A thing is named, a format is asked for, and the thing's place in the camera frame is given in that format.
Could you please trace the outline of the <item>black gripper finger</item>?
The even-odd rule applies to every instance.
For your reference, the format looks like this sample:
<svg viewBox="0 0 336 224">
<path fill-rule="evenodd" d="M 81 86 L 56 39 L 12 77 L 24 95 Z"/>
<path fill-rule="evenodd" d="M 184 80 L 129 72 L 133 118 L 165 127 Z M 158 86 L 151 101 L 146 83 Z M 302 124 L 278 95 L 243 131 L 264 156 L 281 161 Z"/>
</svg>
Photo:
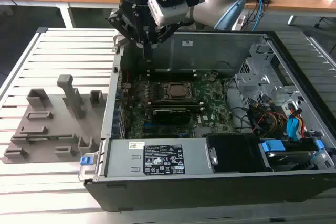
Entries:
<svg viewBox="0 0 336 224">
<path fill-rule="evenodd" d="M 148 57 L 148 38 L 143 28 L 141 15 L 135 10 L 127 17 L 120 9 L 111 14 L 108 22 L 127 40 L 142 48 L 143 58 Z"/>
<path fill-rule="evenodd" d="M 152 60 L 153 48 L 156 48 L 158 44 L 164 43 L 168 40 L 179 28 L 181 23 L 171 24 L 164 26 L 156 31 L 158 27 L 150 26 L 148 31 L 148 59 Z"/>
</svg>

